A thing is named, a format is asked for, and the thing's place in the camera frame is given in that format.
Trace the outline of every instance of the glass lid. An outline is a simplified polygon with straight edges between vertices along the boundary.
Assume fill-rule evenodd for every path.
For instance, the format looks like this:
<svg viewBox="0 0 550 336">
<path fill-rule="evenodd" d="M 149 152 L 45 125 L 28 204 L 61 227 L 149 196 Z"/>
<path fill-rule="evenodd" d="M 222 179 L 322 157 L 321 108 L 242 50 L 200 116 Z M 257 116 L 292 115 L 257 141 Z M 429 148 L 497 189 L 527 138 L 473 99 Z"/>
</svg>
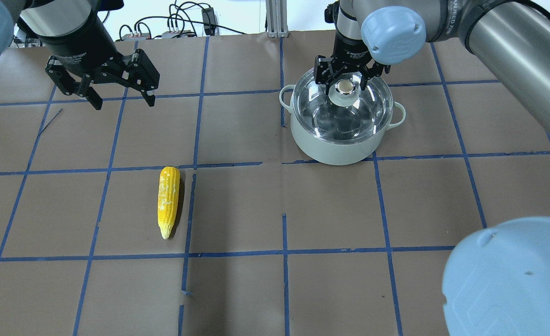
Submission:
<svg viewBox="0 0 550 336">
<path fill-rule="evenodd" d="M 314 82 L 313 69 L 310 69 L 292 94 L 296 119 L 313 136 L 328 142 L 350 144 L 368 140 L 390 122 L 393 98 L 388 85 L 379 77 L 368 81 L 366 89 L 360 91 L 361 78 L 359 72 L 340 76 L 329 91 L 337 90 L 334 96 L 347 96 L 345 99 L 351 101 L 333 103 L 325 92 L 325 85 Z M 349 81 L 357 92 L 352 91 Z"/>
</svg>

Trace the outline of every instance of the power strip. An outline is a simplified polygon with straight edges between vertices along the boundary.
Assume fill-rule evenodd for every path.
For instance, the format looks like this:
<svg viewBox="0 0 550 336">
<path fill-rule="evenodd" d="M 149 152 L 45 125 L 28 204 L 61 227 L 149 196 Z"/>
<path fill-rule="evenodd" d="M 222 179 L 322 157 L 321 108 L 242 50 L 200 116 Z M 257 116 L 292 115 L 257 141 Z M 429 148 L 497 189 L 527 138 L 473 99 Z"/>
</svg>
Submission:
<svg viewBox="0 0 550 336">
<path fill-rule="evenodd" d="M 179 34 L 181 34 L 180 37 L 188 37 L 189 34 L 194 34 L 191 30 L 182 30 L 182 31 L 175 31 L 175 32 L 164 32 L 163 34 L 161 34 L 161 39 L 166 39 L 166 38 L 174 38 L 175 36 L 178 36 Z"/>
<path fill-rule="evenodd" d="M 123 37 L 124 41 L 144 41 L 144 40 L 150 40 L 150 39 L 151 39 L 150 33 L 126 34 Z"/>
</svg>

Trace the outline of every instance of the metal frame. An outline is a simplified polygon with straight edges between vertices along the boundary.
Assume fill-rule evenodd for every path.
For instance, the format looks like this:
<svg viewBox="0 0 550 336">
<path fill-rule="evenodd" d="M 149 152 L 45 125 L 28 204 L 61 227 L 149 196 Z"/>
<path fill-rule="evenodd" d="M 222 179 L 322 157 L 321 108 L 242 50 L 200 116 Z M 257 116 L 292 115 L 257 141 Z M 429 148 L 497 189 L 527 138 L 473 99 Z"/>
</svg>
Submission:
<svg viewBox="0 0 550 336">
<path fill-rule="evenodd" d="M 266 0 L 266 34 L 269 37 L 288 37 L 287 0 Z"/>
</svg>

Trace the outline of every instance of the white pot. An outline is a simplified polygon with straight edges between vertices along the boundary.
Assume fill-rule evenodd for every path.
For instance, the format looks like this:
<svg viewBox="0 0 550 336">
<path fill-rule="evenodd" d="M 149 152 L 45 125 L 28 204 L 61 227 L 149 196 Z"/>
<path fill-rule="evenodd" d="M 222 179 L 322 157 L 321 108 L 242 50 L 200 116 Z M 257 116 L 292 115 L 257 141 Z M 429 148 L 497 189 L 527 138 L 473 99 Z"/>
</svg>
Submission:
<svg viewBox="0 0 550 336">
<path fill-rule="evenodd" d="M 295 87 L 295 84 L 287 85 L 279 92 L 279 102 L 292 115 L 293 138 L 296 140 L 298 147 L 300 147 L 306 155 L 325 164 L 343 166 L 345 164 L 352 164 L 364 160 L 379 146 L 386 130 L 395 128 L 405 121 L 405 107 L 398 102 L 394 102 L 394 106 L 400 109 L 403 114 L 401 121 L 398 123 L 392 124 L 390 122 L 392 117 L 392 111 L 390 111 L 391 116 L 388 118 L 385 126 L 381 127 L 375 134 L 364 141 L 356 143 L 334 143 L 324 140 L 307 131 L 298 121 L 298 116 L 294 113 L 294 109 L 283 101 L 283 93 L 289 89 L 295 89 Z M 294 100 L 294 94 L 295 91 L 292 93 L 292 102 Z"/>
</svg>

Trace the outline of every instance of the cooking pot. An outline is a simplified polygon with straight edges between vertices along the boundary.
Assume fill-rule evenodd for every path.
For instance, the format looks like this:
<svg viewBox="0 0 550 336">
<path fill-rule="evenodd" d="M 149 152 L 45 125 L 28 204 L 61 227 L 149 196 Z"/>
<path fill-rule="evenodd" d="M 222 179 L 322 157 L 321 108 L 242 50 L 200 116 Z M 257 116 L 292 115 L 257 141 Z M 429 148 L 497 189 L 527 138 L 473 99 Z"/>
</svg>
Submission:
<svg viewBox="0 0 550 336">
<path fill-rule="evenodd" d="M 326 94 L 310 69 L 297 84 L 281 89 L 279 102 L 292 114 L 293 138 L 306 155 L 334 166 L 362 161 L 379 146 L 386 130 L 405 121 L 405 108 L 393 101 L 383 79 L 370 79 L 360 90 L 361 78 L 359 72 L 343 74 Z M 283 94 L 289 89 L 293 92 L 287 105 Z M 394 124 L 393 107 L 403 115 Z"/>
</svg>

